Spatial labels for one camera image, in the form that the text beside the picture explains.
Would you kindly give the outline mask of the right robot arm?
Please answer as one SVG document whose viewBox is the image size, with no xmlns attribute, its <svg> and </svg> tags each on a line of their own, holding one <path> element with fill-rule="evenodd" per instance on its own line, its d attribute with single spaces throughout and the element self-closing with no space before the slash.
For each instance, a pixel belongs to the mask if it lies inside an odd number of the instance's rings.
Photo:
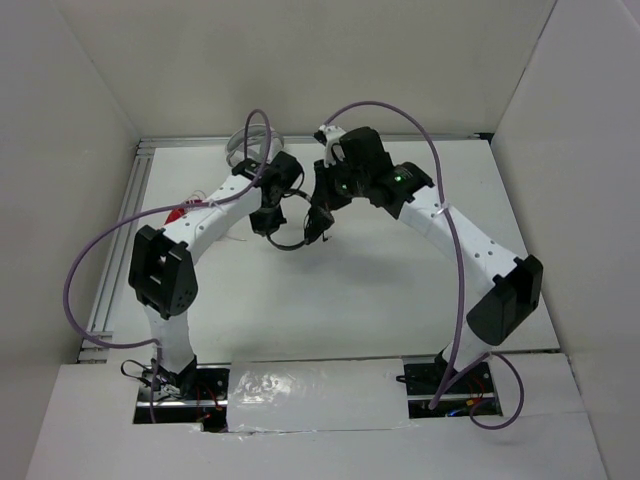
<svg viewBox="0 0 640 480">
<path fill-rule="evenodd" d="M 448 392 L 471 379 L 469 365 L 501 345 L 538 307 L 543 266 L 498 245 L 439 197 L 434 181 L 411 162 L 394 164 L 377 131 L 350 132 L 322 126 L 314 135 L 325 148 L 315 162 L 315 187 L 305 237 L 314 242 L 328 230 L 335 211 L 364 198 L 413 228 L 443 255 L 464 268 L 463 278 L 480 297 L 461 332 L 440 353 L 436 379 Z"/>
</svg>

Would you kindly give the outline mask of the black headphones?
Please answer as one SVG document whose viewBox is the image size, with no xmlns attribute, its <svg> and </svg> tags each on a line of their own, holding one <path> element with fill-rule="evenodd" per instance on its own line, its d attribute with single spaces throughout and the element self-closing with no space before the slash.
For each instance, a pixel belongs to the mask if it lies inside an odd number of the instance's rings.
<svg viewBox="0 0 640 480">
<path fill-rule="evenodd" d="M 311 195 L 303 190 L 290 190 L 283 197 L 286 223 L 266 239 L 277 250 L 293 252 L 328 239 L 328 230 L 335 219 L 327 207 L 312 203 Z"/>
</svg>

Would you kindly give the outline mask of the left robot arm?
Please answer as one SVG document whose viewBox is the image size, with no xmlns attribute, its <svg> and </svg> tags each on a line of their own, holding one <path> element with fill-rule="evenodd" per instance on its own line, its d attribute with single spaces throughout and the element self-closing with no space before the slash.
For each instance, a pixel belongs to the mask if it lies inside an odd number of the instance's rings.
<svg viewBox="0 0 640 480">
<path fill-rule="evenodd" d="M 201 256 L 243 218 L 266 237 L 286 223 L 280 202 L 303 175 L 297 159 L 278 153 L 261 177 L 259 164 L 244 160 L 213 194 L 159 229 L 144 226 L 134 238 L 128 282 L 144 307 L 155 348 L 153 366 L 163 389 L 176 399 L 197 387 L 197 357 L 187 311 L 198 293 L 195 266 Z"/>
</svg>

